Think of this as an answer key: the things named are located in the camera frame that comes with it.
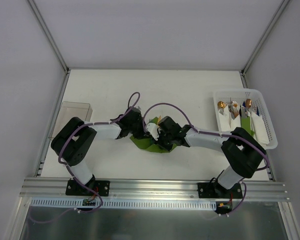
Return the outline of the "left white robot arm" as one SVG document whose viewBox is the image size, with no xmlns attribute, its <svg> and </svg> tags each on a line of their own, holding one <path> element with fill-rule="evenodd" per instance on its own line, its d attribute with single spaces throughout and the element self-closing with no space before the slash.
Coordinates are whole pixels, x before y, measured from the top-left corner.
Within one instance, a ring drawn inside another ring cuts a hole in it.
<svg viewBox="0 0 300 240">
<path fill-rule="evenodd" d="M 110 122 L 93 124 L 84 122 L 79 117 L 72 117 L 50 144 L 59 163 L 65 165 L 71 176 L 77 179 L 68 181 L 66 195 L 92 196 L 95 191 L 101 196 L 107 196 L 109 192 L 101 186 L 108 185 L 96 181 L 85 156 L 94 140 L 117 140 L 129 134 L 143 137 L 142 120 L 141 111 L 135 107 L 128 108 L 124 114 Z"/>
</svg>

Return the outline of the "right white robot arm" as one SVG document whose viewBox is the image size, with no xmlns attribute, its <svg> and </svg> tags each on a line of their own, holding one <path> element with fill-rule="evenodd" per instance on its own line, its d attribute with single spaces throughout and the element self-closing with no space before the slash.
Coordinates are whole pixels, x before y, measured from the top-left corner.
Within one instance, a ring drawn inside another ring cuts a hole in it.
<svg viewBox="0 0 300 240">
<path fill-rule="evenodd" d="M 190 124 L 181 127 L 171 117 L 161 119 L 155 130 L 149 131 L 160 148 L 170 151 L 173 145 L 200 147 L 223 153 L 229 166 L 203 192 L 216 198 L 229 198 L 243 179 L 250 179 L 259 171 L 267 155 L 265 149 L 243 128 L 217 132 L 196 129 Z"/>
</svg>

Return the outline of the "green paper napkin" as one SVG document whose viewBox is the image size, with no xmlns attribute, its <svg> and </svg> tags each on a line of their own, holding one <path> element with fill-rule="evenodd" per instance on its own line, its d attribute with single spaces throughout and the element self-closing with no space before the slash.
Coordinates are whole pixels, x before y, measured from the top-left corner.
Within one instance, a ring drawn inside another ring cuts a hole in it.
<svg viewBox="0 0 300 240">
<path fill-rule="evenodd" d="M 155 118 L 151 119 L 148 123 L 157 124 L 157 121 L 158 121 L 158 117 L 155 117 Z M 144 139 L 136 139 L 132 135 L 129 138 L 141 150 L 151 152 L 151 153 L 164 154 L 164 153 L 170 153 L 177 147 L 174 145 L 172 150 L 162 149 L 156 144 L 156 140 L 153 139 L 153 137 L 150 135 L 150 133 L 148 131 L 146 131 L 145 133 L 147 133 L 147 138 L 144 138 Z"/>
</svg>

